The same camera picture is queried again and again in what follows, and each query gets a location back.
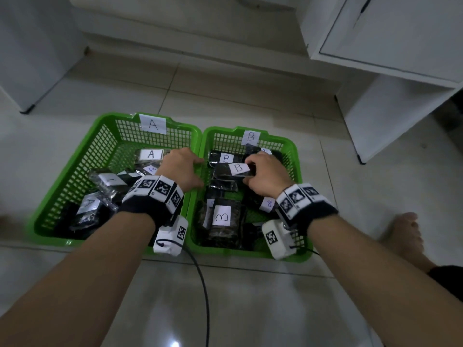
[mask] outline green plastic basket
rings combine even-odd
[[[281,151],[283,154],[283,164],[288,170],[292,180],[297,183],[302,183],[302,176],[300,173],[299,158],[297,154],[297,148],[294,143],[284,137],[272,136],[269,135],[267,131],[253,129],[253,128],[244,128],[236,127],[234,129],[229,128],[220,128],[220,127],[210,127],[207,128],[202,137],[201,148],[199,151],[199,156],[207,159],[209,151],[219,150],[231,154],[244,154],[245,146],[241,145],[241,138],[245,130],[259,131],[259,147],[268,148],[271,150]],[[206,164],[200,166],[200,175],[203,179],[205,185],[209,184],[211,177],[211,168],[208,168]],[[218,255],[235,255],[235,256],[246,256],[246,257],[260,257],[260,258],[272,258],[270,250],[265,242],[262,239],[262,243],[257,245],[259,251],[243,251],[235,250],[228,248],[215,248],[215,247],[204,247],[198,244],[198,239],[196,236],[197,229],[197,214],[198,210],[198,201],[204,200],[205,189],[199,191],[193,191],[190,198],[190,204],[188,206],[188,231],[185,239],[187,246],[196,253],[200,254],[218,254]],[[233,198],[241,200],[243,197],[242,192],[227,192],[225,194],[226,198]],[[246,217],[246,222],[258,222],[258,221],[267,221],[268,218],[262,213],[248,210],[248,215]],[[290,257],[287,257],[286,261],[289,262],[304,262],[311,256],[311,252],[307,249],[313,249],[312,243],[302,236],[295,238],[296,245],[301,246],[298,249],[296,254],[293,254]]]
[[[190,124],[174,122],[169,117],[167,134],[158,134],[140,129],[139,114],[162,117],[147,113],[131,116],[122,113],[107,113],[93,123],[63,171],[45,195],[42,203],[26,225],[30,239],[50,246],[78,246],[82,240],[53,237],[52,231],[66,201],[80,203],[93,184],[87,177],[92,168],[108,167],[114,173],[133,167],[135,150],[139,148],[183,148],[190,147],[198,154],[201,131]],[[190,192],[185,194],[181,215],[187,216]],[[147,254],[153,250],[147,247]]]

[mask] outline black shorts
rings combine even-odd
[[[463,267],[435,267],[429,271],[428,275],[463,302]]]

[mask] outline tile floor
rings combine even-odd
[[[430,258],[463,265],[463,157],[430,117],[361,166],[333,101],[336,83],[153,53],[155,63],[85,58],[30,116],[0,99],[0,313],[66,255],[30,244],[22,227],[95,118],[109,111],[288,137],[304,180],[348,221],[379,238],[394,214],[417,211]],[[373,346],[367,323],[320,258],[198,261],[211,297],[212,346]],[[201,346],[204,329],[195,268],[186,256],[159,256],[142,262],[104,345]]]

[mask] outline foot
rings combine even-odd
[[[389,238],[383,244],[396,255],[427,273],[436,265],[423,254],[423,238],[417,220],[418,215],[413,212],[398,215],[392,224]]]

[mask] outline wrist strap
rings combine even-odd
[[[307,228],[314,219],[337,214],[326,197],[309,183],[294,184],[281,192],[276,199],[276,212],[288,229],[296,228],[299,236],[307,236]]]
[[[182,189],[174,181],[162,175],[146,175],[127,192],[119,212],[146,213],[155,222],[157,230],[175,221],[182,201]]]

